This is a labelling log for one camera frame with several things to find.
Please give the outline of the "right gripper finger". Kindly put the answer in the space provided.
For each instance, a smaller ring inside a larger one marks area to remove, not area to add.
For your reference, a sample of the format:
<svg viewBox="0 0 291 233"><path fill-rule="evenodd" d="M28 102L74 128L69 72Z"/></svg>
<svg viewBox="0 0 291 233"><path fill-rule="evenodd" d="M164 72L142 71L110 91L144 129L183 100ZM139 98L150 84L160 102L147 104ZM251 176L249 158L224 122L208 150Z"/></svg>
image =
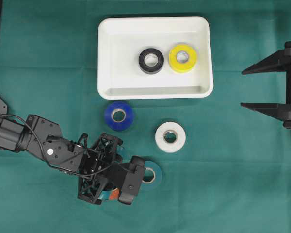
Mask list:
<svg viewBox="0 0 291 233"><path fill-rule="evenodd" d="M280 103L241 103L241 107L260 112L280 121L291 121L291 105Z"/></svg>
<svg viewBox="0 0 291 233"><path fill-rule="evenodd" d="M291 48L278 50L260 62L242 71L242 75L263 72L285 72L291 65Z"/></svg>

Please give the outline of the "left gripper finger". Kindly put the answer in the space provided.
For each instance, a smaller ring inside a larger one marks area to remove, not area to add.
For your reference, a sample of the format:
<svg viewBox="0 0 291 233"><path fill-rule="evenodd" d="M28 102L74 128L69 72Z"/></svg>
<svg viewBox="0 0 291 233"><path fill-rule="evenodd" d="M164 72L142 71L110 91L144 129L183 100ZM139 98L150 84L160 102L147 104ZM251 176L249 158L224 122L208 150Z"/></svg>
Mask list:
<svg viewBox="0 0 291 233"><path fill-rule="evenodd" d="M99 200L109 200L109 197L111 195L111 190L109 191L102 191L98 197Z"/></svg>

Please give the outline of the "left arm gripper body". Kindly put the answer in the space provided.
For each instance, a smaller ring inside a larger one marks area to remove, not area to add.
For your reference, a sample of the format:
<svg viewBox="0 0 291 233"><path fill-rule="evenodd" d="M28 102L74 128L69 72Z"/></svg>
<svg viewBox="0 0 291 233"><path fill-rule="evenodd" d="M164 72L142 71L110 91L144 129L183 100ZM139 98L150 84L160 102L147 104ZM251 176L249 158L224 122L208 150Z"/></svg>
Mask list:
<svg viewBox="0 0 291 233"><path fill-rule="evenodd" d="M104 200L98 197L102 191L117 189L103 174L113 163L121 163L123 157L122 139L102 133L98 140L85 149L80 163L78 177L78 199L90 204L101 204Z"/></svg>

